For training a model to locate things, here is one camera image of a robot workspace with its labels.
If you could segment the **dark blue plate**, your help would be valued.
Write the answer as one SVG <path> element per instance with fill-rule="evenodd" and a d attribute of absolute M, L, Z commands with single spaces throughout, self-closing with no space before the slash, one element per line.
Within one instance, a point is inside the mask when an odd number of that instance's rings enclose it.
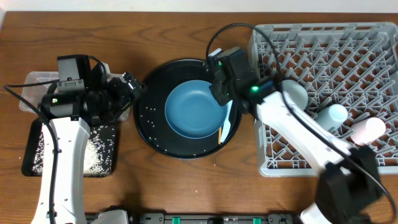
<path fill-rule="evenodd" d="M 232 102 L 220 106 L 210 86 L 203 80 L 190 80 L 170 92 L 165 102 L 165 118 L 177 134 L 189 139 L 207 138 L 229 118 Z"/>

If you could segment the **cooked white rice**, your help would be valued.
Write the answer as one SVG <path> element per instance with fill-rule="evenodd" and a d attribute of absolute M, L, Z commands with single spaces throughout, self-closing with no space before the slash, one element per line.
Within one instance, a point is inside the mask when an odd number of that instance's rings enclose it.
<path fill-rule="evenodd" d="M 39 125 L 39 136 L 34 137 L 33 161 L 29 171 L 41 176 L 44 164 L 44 135 Z M 106 177 L 113 171 L 113 156 L 116 145 L 115 126 L 95 126 L 91 129 L 84 155 L 84 177 Z"/>

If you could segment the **pink cup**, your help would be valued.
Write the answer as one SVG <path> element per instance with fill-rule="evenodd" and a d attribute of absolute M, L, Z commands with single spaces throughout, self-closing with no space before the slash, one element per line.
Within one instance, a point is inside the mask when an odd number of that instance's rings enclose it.
<path fill-rule="evenodd" d="M 360 121 L 352 126 L 351 139 L 360 146 L 371 144 L 386 132 L 383 120 L 372 117 Z"/>

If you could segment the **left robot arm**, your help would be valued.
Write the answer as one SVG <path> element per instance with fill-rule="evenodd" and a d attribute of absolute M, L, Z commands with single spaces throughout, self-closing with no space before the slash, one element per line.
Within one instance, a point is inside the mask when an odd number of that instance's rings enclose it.
<path fill-rule="evenodd" d="M 57 92 L 43 96 L 44 166 L 33 223 L 86 223 L 83 166 L 92 120 L 116 121 L 144 91 L 131 73 L 112 77 L 90 55 L 59 56 Z"/>

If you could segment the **wooden chopstick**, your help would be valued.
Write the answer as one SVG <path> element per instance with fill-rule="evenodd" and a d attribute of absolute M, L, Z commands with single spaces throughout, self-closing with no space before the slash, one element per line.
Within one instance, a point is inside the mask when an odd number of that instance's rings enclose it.
<path fill-rule="evenodd" d="M 218 130 L 218 144 L 221 145 L 221 135 L 222 135 L 222 127 Z"/>

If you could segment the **light blue cup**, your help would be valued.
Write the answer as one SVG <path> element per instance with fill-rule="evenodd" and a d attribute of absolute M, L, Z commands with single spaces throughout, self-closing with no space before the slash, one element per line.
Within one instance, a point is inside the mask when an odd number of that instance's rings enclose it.
<path fill-rule="evenodd" d="M 348 118 L 348 110 L 339 104 L 321 110 L 315 121 L 325 130 L 332 132 L 338 129 Z"/>

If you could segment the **light blue bowl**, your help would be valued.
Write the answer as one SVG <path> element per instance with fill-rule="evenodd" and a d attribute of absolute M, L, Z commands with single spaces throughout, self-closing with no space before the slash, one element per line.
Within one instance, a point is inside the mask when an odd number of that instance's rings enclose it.
<path fill-rule="evenodd" d="M 308 93 L 306 89 L 294 80 L 284 80 L 282 87 L 286 91 L 293 102 L 301 109 L 305 110 L 308 104 Z"/>

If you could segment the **round black serving tray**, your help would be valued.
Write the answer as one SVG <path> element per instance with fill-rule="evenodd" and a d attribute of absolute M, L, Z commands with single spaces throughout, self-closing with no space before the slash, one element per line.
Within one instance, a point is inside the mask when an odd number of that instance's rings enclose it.
<path fill-rule="evenodd" d="M 213 81 L 203 60 L 187 58 L 167 62 L 145 77 L 144 93 L 134 104 L 134 122 L 145 142 L 157 152 L 176 159 L 198 159 L 220 150 L 233 138 L 242 117 L 233 103 L 229 115 L 231 127 L 221 145 L 218 144 L 218 132 L 202 139 L 177 134 L 166 121 L 165 102 L 176 86 L 190 80 Z"/>

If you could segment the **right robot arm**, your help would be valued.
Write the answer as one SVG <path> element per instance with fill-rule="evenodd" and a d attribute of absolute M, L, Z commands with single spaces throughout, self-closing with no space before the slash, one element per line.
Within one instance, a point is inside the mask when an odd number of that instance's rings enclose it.
<path fill-rule="evenodd" d="M 259 78 L 246 59 L 209 58 L 211 93 L 220 105 L 232 101 L 243 113 L 276 130 L 318 175 L 315 201 L 300 223 L 357 223 L 359 213 L 389 193 L 381 184 L 374 152 L 359 149 L 325 131 L 293 102 L 282 75 Z"/>

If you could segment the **light blue plastic knife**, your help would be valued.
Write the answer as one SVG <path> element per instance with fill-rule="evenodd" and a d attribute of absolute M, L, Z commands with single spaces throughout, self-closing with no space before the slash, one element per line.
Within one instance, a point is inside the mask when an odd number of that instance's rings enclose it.
<path fill-rule="evenodd" d="M 227 103 L 227 114 L 226 114 L 226 119 L 223 123 L 223 127 L 221 128 L 221 136 L 220 136 L 220 143 L 224 143 L 224 141 L 226 140 L 230 127 L 231 127 L 231 123 L 229 121 L 229 115 L 231 112 L 231 107 L 233 105 L 233 102 L 230 101 Z"/>

